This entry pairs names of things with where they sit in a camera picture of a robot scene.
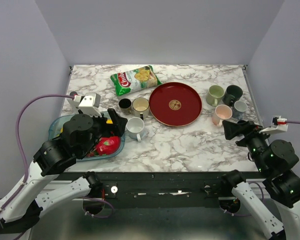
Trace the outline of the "light blue mug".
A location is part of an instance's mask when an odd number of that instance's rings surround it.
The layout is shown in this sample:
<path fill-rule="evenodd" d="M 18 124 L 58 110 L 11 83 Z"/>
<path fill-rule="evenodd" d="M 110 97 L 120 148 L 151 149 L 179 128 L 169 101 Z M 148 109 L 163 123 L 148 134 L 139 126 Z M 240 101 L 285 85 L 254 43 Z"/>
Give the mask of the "light blue mug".
<path fill-rule="evenodd" d="M 127 121 L 126 130 L 128 136 L 139 143 L 146 136 L 147 130 L 145 128 L 145 122 L 139 117 L 132 117 Z"/>

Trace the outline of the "brown striped stoneware mug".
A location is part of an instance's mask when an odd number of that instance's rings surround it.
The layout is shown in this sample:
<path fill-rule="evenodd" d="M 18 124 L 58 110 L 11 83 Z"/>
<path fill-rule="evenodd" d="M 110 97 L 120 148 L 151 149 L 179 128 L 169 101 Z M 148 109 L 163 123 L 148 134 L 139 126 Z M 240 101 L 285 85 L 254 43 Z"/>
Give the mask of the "brown striped stoneware mug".
<path fill-rule="evenodd" d="M 130 115 L 132 113 L 132 101 L 130 99 L 123 98 L 118 105 L 123 114 Z"/>

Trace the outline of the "pink mug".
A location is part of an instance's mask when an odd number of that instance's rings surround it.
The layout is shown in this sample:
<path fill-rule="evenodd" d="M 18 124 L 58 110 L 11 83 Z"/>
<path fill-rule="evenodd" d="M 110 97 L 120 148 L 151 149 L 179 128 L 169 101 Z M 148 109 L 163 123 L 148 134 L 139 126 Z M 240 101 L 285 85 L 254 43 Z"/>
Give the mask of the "pink mug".
<path fill-rule="evenodd" d="M 218 105 L 215 108 L 214 113 L 212 115 L 212 123 L 217 127 L 221 127 L 223 121 L 229 120 L 232 117 L 232 115 L 233 111 L 229 106 L 225 104 Z"/>

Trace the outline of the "grey-blue textured mug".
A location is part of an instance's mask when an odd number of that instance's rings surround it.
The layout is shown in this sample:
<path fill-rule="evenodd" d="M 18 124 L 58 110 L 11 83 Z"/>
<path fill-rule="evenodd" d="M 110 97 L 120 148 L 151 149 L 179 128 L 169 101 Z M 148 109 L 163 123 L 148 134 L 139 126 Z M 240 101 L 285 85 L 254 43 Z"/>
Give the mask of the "grey-blue textured mug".
<path fill-rule="evenodd" d="M 232 107 L 232 117 L 237 120 L 242 120 L 247 109 L 248 105 L 244 101 L 236 101 Z"/>

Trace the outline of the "cream mug black handle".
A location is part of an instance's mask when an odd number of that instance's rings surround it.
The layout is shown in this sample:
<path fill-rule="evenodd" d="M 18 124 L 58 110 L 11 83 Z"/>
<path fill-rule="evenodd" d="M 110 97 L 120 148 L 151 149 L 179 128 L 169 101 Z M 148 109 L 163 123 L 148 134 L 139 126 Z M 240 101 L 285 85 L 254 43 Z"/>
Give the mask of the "cream mug black handle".
<path fill-rule="evenodd" d="M 144 120 L 150 112 L 149 101 L 144 97 L 138 97 L 132 102 L 132 114 Z"/>

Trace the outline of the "dark teal mug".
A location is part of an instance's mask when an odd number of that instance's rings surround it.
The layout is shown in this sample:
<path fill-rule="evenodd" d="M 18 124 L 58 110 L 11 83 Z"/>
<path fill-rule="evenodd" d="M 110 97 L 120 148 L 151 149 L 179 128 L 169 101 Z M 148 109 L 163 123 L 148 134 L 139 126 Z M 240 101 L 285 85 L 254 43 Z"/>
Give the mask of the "dark teal mug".
<path fill-rule="evenodd" d="M 237 85 L 229 85 L 223 96 L 223 103 L 232 107 L 243 95 L 243 90 Z"/>

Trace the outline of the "light green mug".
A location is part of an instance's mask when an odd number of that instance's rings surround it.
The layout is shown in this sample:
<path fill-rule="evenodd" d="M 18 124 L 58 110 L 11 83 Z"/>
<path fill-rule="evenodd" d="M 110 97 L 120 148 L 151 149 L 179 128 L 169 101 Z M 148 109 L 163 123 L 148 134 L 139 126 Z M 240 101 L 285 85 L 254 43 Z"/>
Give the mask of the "light green mug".
<path fill-rule="evenodd" d="M 205 100 L 208 105 L 216 107 L 225 95 L 225 90 L 219 85 L 212 85 L 208 89 Z"/>

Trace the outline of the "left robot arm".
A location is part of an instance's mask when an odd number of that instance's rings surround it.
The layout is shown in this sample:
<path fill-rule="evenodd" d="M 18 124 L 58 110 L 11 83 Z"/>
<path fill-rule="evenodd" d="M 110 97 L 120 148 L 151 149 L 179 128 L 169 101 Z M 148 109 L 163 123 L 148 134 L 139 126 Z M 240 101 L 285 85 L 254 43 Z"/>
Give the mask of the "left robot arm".
<path fill-rule="evenodd" d="M 84 113 L 63 124 L 62 133 L 45 141 L 29 165 L 28 174 L 5 197 L 0 199 L 0 234 L 20 234 L 37 224 L 46 213 L 76 198 L 99 197 L 103 184 L 94 171 L 53 191 L 42 190 L 66 169 L 82 160 L 101 138 L 122 137 L 127 118 L 113 108 L 107 110 L 112 121 Z"/>

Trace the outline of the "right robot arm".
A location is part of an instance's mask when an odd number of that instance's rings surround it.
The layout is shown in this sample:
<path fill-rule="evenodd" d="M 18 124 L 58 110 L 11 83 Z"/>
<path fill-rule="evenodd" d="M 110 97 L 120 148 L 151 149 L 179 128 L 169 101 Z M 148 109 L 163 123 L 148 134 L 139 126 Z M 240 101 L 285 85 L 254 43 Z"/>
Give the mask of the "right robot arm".
<path fill-rule="evenodd" d="M 238 170 L 221 177 L 220 191 L 226 196 L 234 195 L 246 207 L 268 240 L 300 240 L 300 178 L 292 171 L 299 158 L 290 142 L 281 139 L 271 144 L 266 142 L 270 135 L 286 132 L 289 123 L 281 116 L 273 117 L 271 126 L 266 128 L 250 120 L 222 121 L 226 140 L 243 136 L 236 145 L 248 149 L 281 219 L 257 198 Z"/>

